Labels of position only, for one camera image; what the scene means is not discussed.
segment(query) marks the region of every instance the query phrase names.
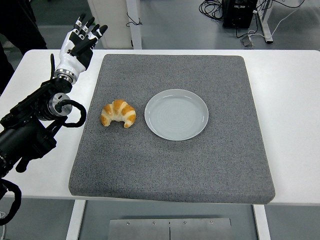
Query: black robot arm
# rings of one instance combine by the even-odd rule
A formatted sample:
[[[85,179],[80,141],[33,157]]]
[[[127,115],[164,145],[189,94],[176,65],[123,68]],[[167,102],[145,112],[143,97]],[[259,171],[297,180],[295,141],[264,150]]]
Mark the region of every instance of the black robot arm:
[[[89,32],[94,18],[82,26],[84,17],[82,14],[73,30],[66,35],[57,68],[51,55],[50,80],[43,82],[36,91],[14,106],[0,120],[4,127],[0,132],[0,199],[7,190],[15,195],[10,212],[5,218],[0,219],[0,225],[8,223],[14,217],[20,207],[22,195],[17,185],[2,178],[16,163],[16,171],[22,173],[27,169],[30,160],[42,158],[55,148],[57,141],[54,136],[62,126],[76,128],[85,123],[86,109],[71,100],[67,93],[72,90],[79,74],[87,70],[93,56],[93,48],[108,27],[96,25]],[[67,115],[73,107],[80,110],[80,120],[76,123],[66,123]],[[44,127],[41,121],[53,122]]]

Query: white table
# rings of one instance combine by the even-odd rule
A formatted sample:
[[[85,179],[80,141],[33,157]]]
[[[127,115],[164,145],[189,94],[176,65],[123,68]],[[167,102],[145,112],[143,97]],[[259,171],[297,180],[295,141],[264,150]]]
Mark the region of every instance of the white table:
[[[25,54],[0,97],[0,117],[50,77],[50,54]],[[238,55],[244,58],[266,155],[275,188],[269,204],[320,206],[320,53],[313,50],[95,50],[90,66],[68,95],[88,110],[100,66],[106,54]],[[79,112],[72,111],[70,122]],[[17,184],[25,198],[98,200],[72,196],[69,176],[83,132],[61,128],[57,147],[32,160],[24,173],[12,170],[5,179]]]

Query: plate rim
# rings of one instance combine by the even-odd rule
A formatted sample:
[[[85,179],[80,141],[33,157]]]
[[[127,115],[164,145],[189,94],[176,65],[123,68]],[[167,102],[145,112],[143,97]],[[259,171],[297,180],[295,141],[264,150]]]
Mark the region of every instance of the plate rim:
[[[206,115],[207,115],[207,118],[205,119],[205,124],[203,125],[203,127],[201,128],[201,130],[198,131],[195,135],[190,136],[190,137],[188,137],[188,138],[183,138],[183,139],[170,139],[170,138],[168,138],[168,137],[164,137],[164,136],[162,136],[162,135],[159,135],[157,132],[155,132],[155,131],[149,126],[149,123],[148,123],[148,121],[147,121],[147,115],[148,115],[148,113],[147,113],[147,112],[148,112],[148,111],[147,111],[147,108],[148,108],[148,106],[151,105],[152,100],[154,100],[158,95],[163,94],[164,92],[170,92],[170,91],[188,92],[188,93],[196,96],[196,97],[200,100],[200,102],[203,104],[203,106],[205,107],[205,109],[206,109]],[[165,140],[170,140],[170,141],[184,141],[184,140],[188,140],[188,139],[194,138],[195,136],[199,135],[199,134],[206,128],[206,126],[207,126],[207,124],[208,124],[208,120],[209,120],[209,110],[208,110],[208,106],[207,106],[207,104],[205,103],[205,101],[204,101],[199,95],[195,94],[194,92],[189,91],[189,90],[185,90],[185,89],[181,89],[181,88],[171,88],[171,89],[167,89],[167,90],[163,90],[163,91],[161,91],[161,92],[158,92],[156,95],[154,95],[153,97],[151,97],[151,98],[149,99],[149,101],[147,102],[147,104],[146,104],[146,106],[145,106],[145,108],[144,108],[144,120],[145,120],[145,123],[146,123],[146,125],[148,126],[148,128],[149,128],[155,135],[157,135],[158,137],[160,137],[160,138],[162,138],[162,139],[165,139]]]

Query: metal panel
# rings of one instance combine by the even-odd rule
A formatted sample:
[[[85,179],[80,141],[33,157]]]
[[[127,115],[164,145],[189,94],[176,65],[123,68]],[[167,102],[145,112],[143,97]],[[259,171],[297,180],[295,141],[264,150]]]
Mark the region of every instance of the metal panel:
[[[108,240],[232,240],[229,218],[112,219]]]
[[[229,218],[171,219],[170,240],[232,240]]]
[[[170,240],[168,219],[111,219],[108,240]]]

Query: black pants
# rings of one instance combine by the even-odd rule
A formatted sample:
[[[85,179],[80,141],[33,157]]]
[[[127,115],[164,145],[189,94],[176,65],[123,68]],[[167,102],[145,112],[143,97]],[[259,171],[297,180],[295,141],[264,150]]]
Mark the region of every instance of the black pants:
[[[0,0],[0,34],[23,55],[31,49],[47,49],[28,0]],[[14,69],[0,46],[0,94],[13,74]]]

